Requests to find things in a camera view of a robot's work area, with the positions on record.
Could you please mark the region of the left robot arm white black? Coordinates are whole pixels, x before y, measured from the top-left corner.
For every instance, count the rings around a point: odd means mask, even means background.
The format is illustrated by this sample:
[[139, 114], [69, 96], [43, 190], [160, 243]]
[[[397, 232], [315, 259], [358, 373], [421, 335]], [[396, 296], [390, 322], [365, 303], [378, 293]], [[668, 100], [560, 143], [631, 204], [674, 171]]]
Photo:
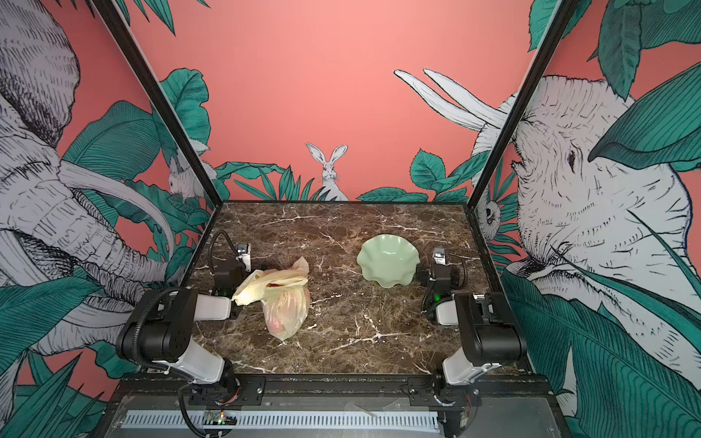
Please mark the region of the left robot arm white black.
[[186, 287], [145, 292], [118, 335], [117, 355], [146, 369], [183, 377], [186, 389], [205, 403], [235, 402], [242, 384], [233, 365], [198, 344], [192, 333], [198, 321], [239, 317], [243, 308], [232, 297], [252, 272], [250, 253], [249, 244], [234, 243], [224, 230], [215, 232], [207, 251], [213, 292], [206, 295]]

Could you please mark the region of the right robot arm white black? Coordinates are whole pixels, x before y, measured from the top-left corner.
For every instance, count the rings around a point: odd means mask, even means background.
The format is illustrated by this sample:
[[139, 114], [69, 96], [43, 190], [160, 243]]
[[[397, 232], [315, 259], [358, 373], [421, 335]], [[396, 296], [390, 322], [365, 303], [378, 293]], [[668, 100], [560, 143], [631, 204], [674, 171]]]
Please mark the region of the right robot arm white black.
[[448, 255], [436, 248], [429, 265], [416, 277], [426, 287], [421, 314], [431, 323], [455, 327], [460, 347], [442, 362], [422, 389], [424, 402], [453, 408], [478, 395], [476, 381], [491, 370], [524, 359], [528, 345], [520, 325], [502, 292], [475, 294], [467, 291], [467, 264], [448, 263]]

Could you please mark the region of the translucent plastic fruit bag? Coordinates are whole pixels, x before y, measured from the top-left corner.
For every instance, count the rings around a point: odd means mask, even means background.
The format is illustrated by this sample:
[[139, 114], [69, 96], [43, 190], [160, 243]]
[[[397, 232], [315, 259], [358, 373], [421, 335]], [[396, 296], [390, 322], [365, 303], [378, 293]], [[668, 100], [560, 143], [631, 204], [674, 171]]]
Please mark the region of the translucent plastic fruit bag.
[[268, 332], [280, 341], [293, 337], [308, 317], [310, 266], [300, 257], [289, 269], [253, 271], [237, 288], [232, 300], [237, 306], [260, 301]]

